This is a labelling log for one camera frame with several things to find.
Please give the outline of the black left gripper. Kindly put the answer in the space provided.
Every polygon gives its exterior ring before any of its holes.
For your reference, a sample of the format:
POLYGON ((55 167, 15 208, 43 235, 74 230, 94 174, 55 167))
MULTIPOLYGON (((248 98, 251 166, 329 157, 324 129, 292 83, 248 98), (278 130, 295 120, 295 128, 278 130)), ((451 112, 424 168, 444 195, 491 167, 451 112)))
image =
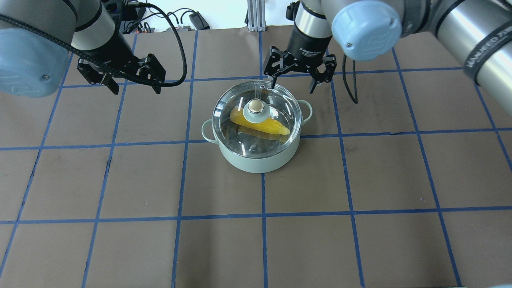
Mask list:
POLYGON ((79 53, 77 70, 89 84, 107 87, 114 95, 119 94, 119 85, 115 77, 122 77, 137 84, 151 86, 156 94, 161 94, 165 87, 166 70, 154 54, 146 57, 133 57, 114 64, 112 61, 101 62, 97 57, 79 53))

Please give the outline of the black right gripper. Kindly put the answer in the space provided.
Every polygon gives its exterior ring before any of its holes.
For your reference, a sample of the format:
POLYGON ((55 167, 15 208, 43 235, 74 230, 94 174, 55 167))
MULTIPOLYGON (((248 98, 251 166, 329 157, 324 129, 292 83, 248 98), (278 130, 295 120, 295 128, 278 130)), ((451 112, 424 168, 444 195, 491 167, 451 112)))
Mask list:
POLYGON ((313 94, 318 84, 331 82, 337 65, 334 54, 321 56, 319 60, 300 60, 288 51, 271 46, 263 63, 263 74, 272 78, 271 89, 276 87, 278 77, 289 72, 309 74, 312 77, 309 93, 313 94))

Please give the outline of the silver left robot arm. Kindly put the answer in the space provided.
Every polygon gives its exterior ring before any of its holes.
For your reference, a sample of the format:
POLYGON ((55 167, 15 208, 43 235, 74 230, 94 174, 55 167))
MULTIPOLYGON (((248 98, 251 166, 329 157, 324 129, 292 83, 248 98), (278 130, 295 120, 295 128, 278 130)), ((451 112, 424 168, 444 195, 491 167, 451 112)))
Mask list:
POLYGON ((69 53, 90 84, 119 92, 115 78, 151 86, 159 94, 165 70, 157 58, 134 55, 100 0, 2 0, 1 91, 45 97, 66 73, 69 53))

